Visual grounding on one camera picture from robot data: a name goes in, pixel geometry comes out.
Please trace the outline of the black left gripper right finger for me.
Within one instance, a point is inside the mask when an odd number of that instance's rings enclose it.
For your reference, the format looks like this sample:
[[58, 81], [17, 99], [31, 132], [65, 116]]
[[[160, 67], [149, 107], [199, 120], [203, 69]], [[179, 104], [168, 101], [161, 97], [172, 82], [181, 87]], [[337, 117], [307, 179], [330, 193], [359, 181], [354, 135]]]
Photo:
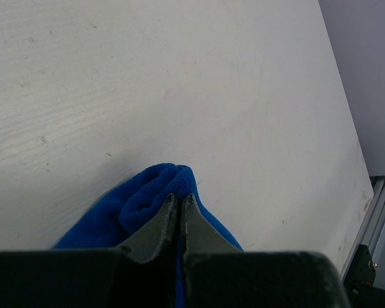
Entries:
[[243, 252], [188, 194], [181, 216], [184, 307], [350, 307], [338, 273], [316, 252]]

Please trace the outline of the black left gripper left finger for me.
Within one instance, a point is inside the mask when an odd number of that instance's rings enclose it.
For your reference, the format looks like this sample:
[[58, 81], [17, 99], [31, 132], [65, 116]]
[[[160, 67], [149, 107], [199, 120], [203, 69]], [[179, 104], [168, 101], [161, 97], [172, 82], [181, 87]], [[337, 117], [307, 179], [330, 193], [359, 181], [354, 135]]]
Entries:
[[0, 307], [174, 307], [176, 194], [112, 248], [0, 252]]

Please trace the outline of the blue microfiber towel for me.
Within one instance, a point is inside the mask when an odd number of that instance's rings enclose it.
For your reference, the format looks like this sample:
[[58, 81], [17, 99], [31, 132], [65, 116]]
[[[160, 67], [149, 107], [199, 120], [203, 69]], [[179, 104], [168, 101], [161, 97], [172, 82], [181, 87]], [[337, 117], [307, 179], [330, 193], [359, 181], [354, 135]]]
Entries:
[[56, 248], [111, 247], [145, 225], [169, 193], [198, 192], [188, 166], [157, 164], [118, 185], [56, 243]]

